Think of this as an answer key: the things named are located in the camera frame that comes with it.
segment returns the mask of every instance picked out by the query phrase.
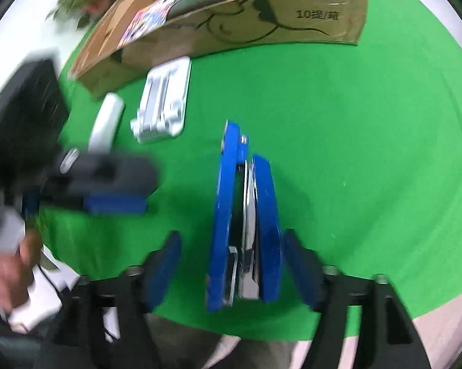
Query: brown cardboard box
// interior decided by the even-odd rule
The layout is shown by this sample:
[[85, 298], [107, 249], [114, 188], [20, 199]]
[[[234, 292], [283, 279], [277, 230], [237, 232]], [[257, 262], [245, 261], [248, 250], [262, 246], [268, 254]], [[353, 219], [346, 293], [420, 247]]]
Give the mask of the brown cardboard box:
[[368, 0], [227, 0], [167, 21], [119, 49], [134, 15], [153, 1], [116, 1], [80, 51], [70, 76], [98, 97], [184, 55], [283, 42], [357, 44], [368, 9]]

